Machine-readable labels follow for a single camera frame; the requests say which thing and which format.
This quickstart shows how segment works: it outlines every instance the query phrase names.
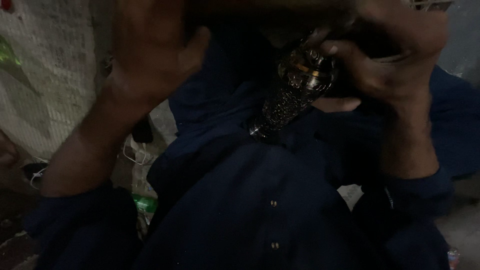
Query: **person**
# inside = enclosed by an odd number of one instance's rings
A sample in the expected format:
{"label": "person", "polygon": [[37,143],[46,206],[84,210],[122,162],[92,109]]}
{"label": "person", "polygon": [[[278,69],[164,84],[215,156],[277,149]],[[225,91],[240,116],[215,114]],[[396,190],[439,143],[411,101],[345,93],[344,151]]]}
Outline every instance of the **person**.
{"label": "person", "polygon": [[[264,101],[265,66],[251,57],[265,42],[226,25],[185,42],[183,1],[118,0],[113,73],[25,219],[37,269],[449,269],[433,220],[448,211],[452,177],[480,164],[480,94],[435,66],[445,13],[398,0],[358,10],[400,59],[370,59],[345,40],[311,46],[342,60],[387,113],[321,99],[314,106],[331,113],[309,110],[272,145],[245,124]],[[149,172],[159,207],[142,243],[131,196],[108,179],[132,127],[167,98],[179,133]],[[351,183],[365,193],[353,212],[336,191]]]}

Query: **wire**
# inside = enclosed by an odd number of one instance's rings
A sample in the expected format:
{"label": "wire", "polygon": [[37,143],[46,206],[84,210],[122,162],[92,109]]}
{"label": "wire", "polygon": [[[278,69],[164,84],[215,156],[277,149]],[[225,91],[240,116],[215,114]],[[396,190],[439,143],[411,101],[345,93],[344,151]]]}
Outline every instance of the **wire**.
{"label": "wire", "polygon": [[47,163],[47,164],[50,163],[50,161],[44,160],[43,158],[39,158],[39,157],[33,157],[33,158],[34,158],[35,163],[41,163],[41,162]]}
{"label": "wire", "polygon": [[142,163],[140,162],[137,162],[136,160],[132,159],[131,157],[127,156],[127,154],[125,154],[125,145],[127,144],[127,141],[125,141],[125,143],[123,144],[123,155],[128,158],[129,160],[135,162],[136,164],[140,165],[140,166],[144,166],[146,165],[150,160],[148,160],[147,162],[145,162],[145,159],[147,158],[147,149],[146,149],[146,144],[145,143],[142,143],[142,146],[144,147],[144,159],[142,160]]}
{"label": "wire", "polygon": [[36,178],[36,177],[42,177],[42,172],[46,170],[46,168],[43,168],[41,170],[39,170],[37,173],[34,173],[33,176],[32,176],[32,179],[30,179],[30,185],[32,186],[32,188],[36,189],[36,190],[40,190],[38,187],[34,186],[33,185],[33,180]]}

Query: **hand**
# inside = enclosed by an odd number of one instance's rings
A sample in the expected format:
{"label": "hand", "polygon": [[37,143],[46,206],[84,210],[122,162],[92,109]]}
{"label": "hand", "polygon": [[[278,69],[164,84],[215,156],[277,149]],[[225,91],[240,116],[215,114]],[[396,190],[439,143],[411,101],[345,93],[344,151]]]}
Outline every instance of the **hand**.
{"label": "hand", "polygon": [[321,50],[340,58],[356,87],[395,110],[429,110],[429,81],[447,33],[444,12],[420,12],[400,0],[364,0],[359,13],[383,27],[403,50],[399,56],[370,59],[351,41],[325,41]]}
{"label": "hand", "polygon": [[153,109],[199,71],[210,31],[185,46],[183,0],[117,0],[113,26],[113,94]]}
{"label": "hand", "polygon": [[319,98],[312,103],[312,106],[323,112],[353,111],[360,106],[359,98]]}

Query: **green plastic bottle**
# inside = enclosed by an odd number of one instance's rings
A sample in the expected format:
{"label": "green plastic bottle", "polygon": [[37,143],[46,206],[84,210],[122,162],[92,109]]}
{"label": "green plastic bottle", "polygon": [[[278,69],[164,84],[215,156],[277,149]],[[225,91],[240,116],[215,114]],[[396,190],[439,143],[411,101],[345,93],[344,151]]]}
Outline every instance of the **green plastic bottle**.
{"label": "green plastic bottle", "polygon": [[155,213],[155,210],[158,206],[158,201],[156,199],[144,197],[138,194],[132,194],[132,197],[139,211]]}

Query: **metal grate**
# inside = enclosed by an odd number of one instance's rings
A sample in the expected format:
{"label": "metal grate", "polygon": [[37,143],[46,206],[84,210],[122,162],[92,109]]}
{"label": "metal grate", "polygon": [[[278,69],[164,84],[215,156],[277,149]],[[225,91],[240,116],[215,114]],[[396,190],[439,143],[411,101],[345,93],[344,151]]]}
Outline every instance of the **metal grate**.
{"label": "metal grate", "polygon": [[410,7],[423,11],[446,11],[454,0],[407,0]]}

